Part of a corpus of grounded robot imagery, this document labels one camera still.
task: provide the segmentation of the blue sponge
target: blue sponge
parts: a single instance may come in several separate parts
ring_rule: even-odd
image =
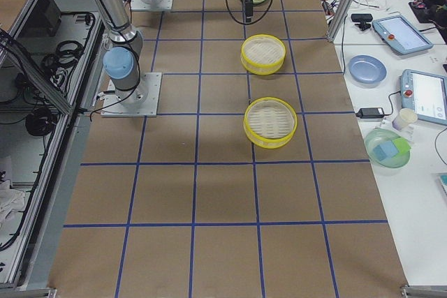
[[[372,151],[379,161],[383,161],[386,158],[392,158],[399,153],[399,149],[397,149],[393,141],[390,140],[379,144]]]

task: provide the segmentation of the tablet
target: tablet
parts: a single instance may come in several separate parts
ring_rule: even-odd
[[[400,78],[402,107],[420,120],[447,125],[447,77],[406,69]]]
[[[372,26],[382,40],[400,54],[411,54],[433,47],[433,43],[401,15],[373,20]]]

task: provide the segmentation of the white mesh bottom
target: white mesh bottom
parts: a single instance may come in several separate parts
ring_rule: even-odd
[[[253,105],[247,119],[252,131],[266,139],[281,139],[290,134],[295,125],[291,111],[275,100]]]
[[[276,40],[260,36],[244,44],[246,57],[257,64],[275,64],[284,57],[284,47]]]

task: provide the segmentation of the green block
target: green block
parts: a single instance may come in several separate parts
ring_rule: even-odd
[[[405,140],[403,137],[398,137],[397,139],[394,139],[393,143],[396,146],[397,150],[399,151],[396,156],[404,155],[408,153],[411,149],[408,141]]]

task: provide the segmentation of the yellow bowl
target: yellow bowl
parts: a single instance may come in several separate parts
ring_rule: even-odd
[[[244,131],[250,141],[266,149],[284,146],[295,134],[298,125],[293,108],[274,97],[252,102],[244,115]]]
[[[240,60],[245,69],[255,75],[276,73],[286,57],[286,47],[271,35],[250,36],[241,47]]]

